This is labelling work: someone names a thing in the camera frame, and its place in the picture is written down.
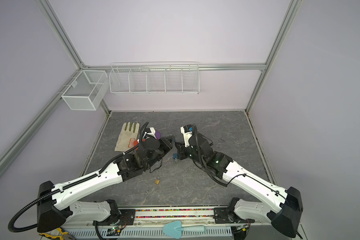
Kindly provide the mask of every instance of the white wall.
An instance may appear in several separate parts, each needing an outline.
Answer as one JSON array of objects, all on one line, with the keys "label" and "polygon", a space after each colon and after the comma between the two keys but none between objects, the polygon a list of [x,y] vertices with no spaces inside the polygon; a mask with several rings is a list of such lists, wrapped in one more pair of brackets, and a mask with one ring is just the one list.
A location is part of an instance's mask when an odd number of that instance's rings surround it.
[{"label": "white wall", "polygon": [[0,155],[75,70],[33,0],[0,0]]},{"label": "white wall", "polygon": [[259,70],[200,71],[199,94],[114,95],[104,99],[112,111],[245,109]]},{"label": "white wall", "polygon": [[308,239],[360,239],[360,0],[305,0],[250,116]]},{"label": "white wall", "polygon": [[290,0],[51,0],[86,65],[264,63]]},{"label": "white wall", "polygon": [[[0,0],[0,155],[75,70],[33,0]],[[41,183],[78,177],[103,120],[101,109],[58,106],[0,179],[0,239],[39,238],[9,232],[9,220]],[[16,226],[34,223],[35,207]]]}]

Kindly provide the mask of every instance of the mesh basket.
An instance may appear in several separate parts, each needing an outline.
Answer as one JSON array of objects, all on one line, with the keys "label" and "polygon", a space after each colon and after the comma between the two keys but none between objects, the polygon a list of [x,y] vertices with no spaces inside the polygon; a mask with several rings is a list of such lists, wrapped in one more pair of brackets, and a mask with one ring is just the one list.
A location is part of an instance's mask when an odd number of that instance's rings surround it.
[{"label": "mesh basket", "polygon": [[112,68],[109,80],[114,94],[200,92],[197,65],[117,66]]},{"label": "mesh basket", "polygon": [[61,97],[72,110],[96,110],[103,99],[109,78],[105,71],[82,70]]}]

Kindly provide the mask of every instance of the white mesh basket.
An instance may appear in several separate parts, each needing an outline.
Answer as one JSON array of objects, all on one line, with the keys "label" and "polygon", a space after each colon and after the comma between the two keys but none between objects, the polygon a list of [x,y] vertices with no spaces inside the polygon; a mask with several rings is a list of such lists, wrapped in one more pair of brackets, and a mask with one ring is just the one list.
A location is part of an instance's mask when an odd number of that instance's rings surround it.
[{"label": "white mesh basket", "polygon": [[82,70],[61,97],[72,110],[96,110],[108,90],[105,71]]},{"label": "white mesh basket", "polygon": [[130,93],[199,93],[197,64],[112,66],[109,74],[110,91]]}]

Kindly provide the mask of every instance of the white robotic arm segment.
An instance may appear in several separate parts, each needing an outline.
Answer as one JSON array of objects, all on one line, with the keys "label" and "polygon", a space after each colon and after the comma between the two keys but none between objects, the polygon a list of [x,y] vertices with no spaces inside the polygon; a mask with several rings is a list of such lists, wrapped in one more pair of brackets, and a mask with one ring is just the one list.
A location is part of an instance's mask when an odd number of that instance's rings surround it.
[{"label": "white robotic arm segment", "polygon": [[284,203],[287,198],[285,188],[267,182],[244,169],[236,161],[230,162],[226,170],[227,172],[223,173],[223,180],[227,182],[232,180],[231,183],[255,196],[261,202],[268,205],[274,212],[281,210],[280,203]]},{"label": "white robotic arm segment", "polygon": [[77,182],[79,180],[85,179],[86,177],[89,177],[93,174],[97,174],[97,177],[95,178],[82,182],[78,185],[72,186],[63,192],[53,194],[52,199],[56,200],[54,207],[57,208],[58,210],[63,210],[72,203],[74,203],[75,201],[93,192],[96,192],[102,188],[105,188],[113,184],[121,183],[123,179],[121,175],[117,174],[118,172],[119,172],[119,167],[117,166],[117,164],[110,164],[106,168],[106,170],[102,172],[102,174],[99,174],[99,171],[95,171],[68,182],[55,184],[55,187],[52,189],[52,191],[56,189],[62,190],[63,186],[66,186],[72,182]]}]

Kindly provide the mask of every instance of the trowel handle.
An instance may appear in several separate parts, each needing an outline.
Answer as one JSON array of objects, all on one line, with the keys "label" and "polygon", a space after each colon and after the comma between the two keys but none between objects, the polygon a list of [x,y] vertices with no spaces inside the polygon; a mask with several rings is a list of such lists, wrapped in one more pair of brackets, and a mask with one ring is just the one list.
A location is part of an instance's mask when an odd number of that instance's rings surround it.
[{"label": "trowel handle", "polygon": [[182,227],[185,232],[205,232],[205,226],[191,226],[191,227]]}]

